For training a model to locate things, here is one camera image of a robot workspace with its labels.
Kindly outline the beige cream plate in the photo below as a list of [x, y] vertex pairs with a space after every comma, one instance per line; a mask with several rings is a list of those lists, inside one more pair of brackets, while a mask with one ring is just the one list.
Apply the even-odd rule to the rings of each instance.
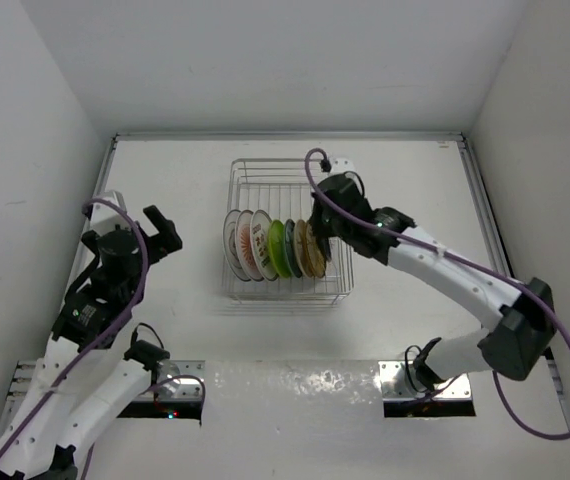
[[294, 251], [296, 262], [302, 274], [306, 278], [313, 278], [314, 274], [307, 258], [307, 250], [305, 246], [305, 227], [306, 222], [302, 219], [298, 220], [294, 226]]

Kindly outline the yellow gold patterned plate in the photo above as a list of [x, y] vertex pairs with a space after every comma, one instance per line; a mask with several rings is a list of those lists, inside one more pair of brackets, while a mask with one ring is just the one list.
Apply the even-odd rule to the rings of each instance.
[[320, 249], [310, 222], [306, 223], [306, 252], [310, 268], [316, 278], [323, 278], [326, 273], [326, 259]]

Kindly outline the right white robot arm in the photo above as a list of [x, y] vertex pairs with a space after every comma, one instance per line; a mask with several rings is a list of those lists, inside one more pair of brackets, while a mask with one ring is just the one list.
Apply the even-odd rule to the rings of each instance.
[[402, 212], [372, 208], [353, 173], [328, 176], [312, 196], [310, 223], [321, 251], [337, 237], [357, 254], [423, 281], [479, 321], [470, 334], [430, 340], [409, 368], [412, 388], [433, 391], [452, 377], [488, 370], [514, 381], [529, 376], [556, 333], [540, 307], [552, 303], [547, 283], [534, 278], [510, 286], [420, 248], [420, 242], [437, 242]]

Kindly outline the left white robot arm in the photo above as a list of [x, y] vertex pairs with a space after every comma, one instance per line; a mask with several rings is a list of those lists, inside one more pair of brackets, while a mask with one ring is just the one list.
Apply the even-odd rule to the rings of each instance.
[[69, 285], [27, 393], [0, 436], [0, 479], [74, 479], [100, 434], [153, 387], [170, 354], [136, 340], [100, 385], [99, 364], [132, 317], [151, 265], [181, 250], [174, 223], [154, 206], [143, 213], [148, 235], [122, 207], [95, 199], [84, 209], [81, 237], [93, 258]]

